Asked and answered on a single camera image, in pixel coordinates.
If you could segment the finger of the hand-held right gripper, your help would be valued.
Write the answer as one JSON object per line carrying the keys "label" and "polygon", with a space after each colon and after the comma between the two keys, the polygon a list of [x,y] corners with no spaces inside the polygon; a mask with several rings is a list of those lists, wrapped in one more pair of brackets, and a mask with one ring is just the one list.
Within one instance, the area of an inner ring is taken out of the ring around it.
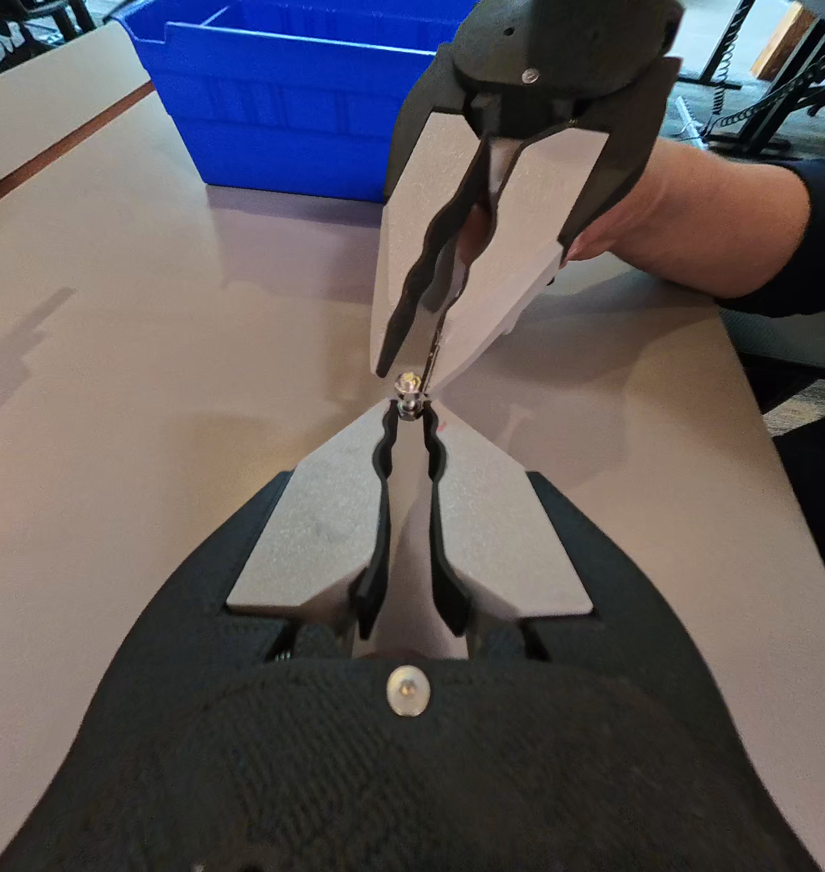
{"label": "finger of the hand-held right gripper", "polygon": [[496,199],[493,234],[447,308],[429,367],[434,396],[511,332],[559,269],[558,237],[607,133],[570,127],[522,144]]}
{"label": "finger of the hand-held right gripper", "polygon": [[489,145],[463,115],[430,115],[382,213],[371,322],[377,377],[392,370],[440,254],[479,201],[488,169]]}

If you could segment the grey mesh office chair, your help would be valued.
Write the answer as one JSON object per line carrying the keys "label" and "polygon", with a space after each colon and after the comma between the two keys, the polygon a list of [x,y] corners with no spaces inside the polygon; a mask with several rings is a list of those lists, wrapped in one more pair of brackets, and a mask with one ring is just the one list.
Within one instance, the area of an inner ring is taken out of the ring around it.
{"label": "grey mesh office chair", "polygon": [[766,317],[720,310],[762,413],[825,381],[825,313]]}

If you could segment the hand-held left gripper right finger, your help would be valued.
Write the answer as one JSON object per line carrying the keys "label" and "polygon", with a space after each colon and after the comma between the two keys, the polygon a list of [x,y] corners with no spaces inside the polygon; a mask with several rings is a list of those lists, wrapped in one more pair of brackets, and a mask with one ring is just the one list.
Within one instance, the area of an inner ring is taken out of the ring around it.
{"label": "hand-held left gripper right finger", "polygon": [[482,622],[593,614],[525,468],[439,402],[426,402],[422,421],[432,598],[453,636]]}

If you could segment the desk with black legs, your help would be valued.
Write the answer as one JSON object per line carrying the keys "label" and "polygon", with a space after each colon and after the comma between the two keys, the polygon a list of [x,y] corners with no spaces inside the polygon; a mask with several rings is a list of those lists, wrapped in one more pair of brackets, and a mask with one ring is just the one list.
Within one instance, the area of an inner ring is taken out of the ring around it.
{"label": "desk with black legs", "polygon": [[733,114],[713,113],[705,125],[689,122],[692,141],[703,149],[731,157],[782,157],[791,143],[779,130],[791,114],[809,119],[825,110],[825,1],[800,2],[812,23],[777,71],[767,92],[756,103]]}

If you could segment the blue plastic bin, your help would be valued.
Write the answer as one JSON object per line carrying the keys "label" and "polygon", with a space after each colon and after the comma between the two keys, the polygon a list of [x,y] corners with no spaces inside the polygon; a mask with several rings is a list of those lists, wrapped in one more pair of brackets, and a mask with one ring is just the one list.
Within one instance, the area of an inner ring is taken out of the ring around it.
{"label": "blue plastic bin", "polygon": [[383,201],[407,93],[473,1],[153,1],[113,15],[207,184]]}

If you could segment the person's right hand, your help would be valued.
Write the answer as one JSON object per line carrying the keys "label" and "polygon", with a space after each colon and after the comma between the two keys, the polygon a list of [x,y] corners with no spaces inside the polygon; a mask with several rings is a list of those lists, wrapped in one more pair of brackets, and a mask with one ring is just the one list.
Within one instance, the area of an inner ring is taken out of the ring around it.
{"label": "person's right hand", "polygon": [[717,155],[658,139],[633,189],[568,246],[562,265],[610,253],[631,267],[714,294],[715,240],[710,201],[728,163]]}

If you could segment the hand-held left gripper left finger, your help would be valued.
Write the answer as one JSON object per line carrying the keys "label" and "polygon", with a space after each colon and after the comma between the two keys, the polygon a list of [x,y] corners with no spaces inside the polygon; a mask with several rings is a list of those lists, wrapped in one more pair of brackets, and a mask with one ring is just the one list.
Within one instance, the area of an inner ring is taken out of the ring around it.
{"label": "hand-held left gripper left finger", "polygon": [[226,605],[371,637],[385,601],[394,402],[382,400],[293,470]]}

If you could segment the wooden panel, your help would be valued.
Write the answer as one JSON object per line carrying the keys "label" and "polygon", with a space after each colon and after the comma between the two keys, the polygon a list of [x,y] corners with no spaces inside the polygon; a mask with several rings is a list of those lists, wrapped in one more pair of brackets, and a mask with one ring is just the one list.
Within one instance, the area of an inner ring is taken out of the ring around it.
{"label": "wooden panel", "polygon": [[816,15],[800,2],[791,3],[753,63],[751,76],[758,81],[774,81],[816,20]]}

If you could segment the black office chair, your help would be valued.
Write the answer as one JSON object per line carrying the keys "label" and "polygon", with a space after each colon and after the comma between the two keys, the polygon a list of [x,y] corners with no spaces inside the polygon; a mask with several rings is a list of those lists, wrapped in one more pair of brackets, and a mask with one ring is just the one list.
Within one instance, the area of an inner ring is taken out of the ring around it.
{"label": "black office chair", "polygon": [[0,38],[10,41],[0,59],[0,74],[53,50],[29,25],[50,18],[64,45],[97,29],[83,1],[0,1]]}

